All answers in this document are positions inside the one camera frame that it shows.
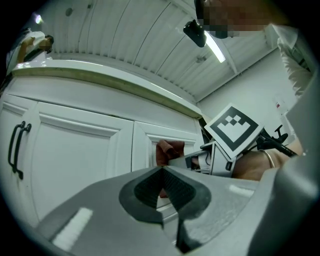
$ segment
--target white cabinet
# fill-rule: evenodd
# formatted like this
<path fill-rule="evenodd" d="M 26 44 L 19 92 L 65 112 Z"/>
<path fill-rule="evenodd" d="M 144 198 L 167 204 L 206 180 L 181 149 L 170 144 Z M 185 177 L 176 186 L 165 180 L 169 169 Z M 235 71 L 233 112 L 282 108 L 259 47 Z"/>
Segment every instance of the white cabinet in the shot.
<path fill-rule="evenodd" d="M 26 221 L 24 214 L 24 202 L 21 195 L 26 193 L 27 185 L 24 180 L 19 179 L 18 174 L 13 172 L 13 168 L 9 165 L 8 154 L 9 144 L 16 125 L 26 121 L 37 102 L 25 98 L 6 95 L 1 99 L 0 105 L 0 186 L 1 192 L 5 198 L 13 215 L 21 220 Z M 17 138 L 20 128 L 16 130 L 11 150 L 10 162 L 14 163 L 14 154 L 16 150 Z M 23 163 L 25 158 L 21 154 L 25 152 L 25 145 L 28 143 L 28 135 L 25 133 L 21 139 L 21 147 L 19 149 L 19 163 Z"/>
<path fill-rule="evenodd" d="M 92 183 L 131 171 L 133 121 L 39 102 L 24 170 L 39 220 Z"/>
<path fill-rule="evenodd" d="M 185 142 L 185 155 L 200 150 L 204 144 L 201 134 L 136 121 L 133 128 L 132 171 L 157 166 L 156 145 L 160 140 Z"/>

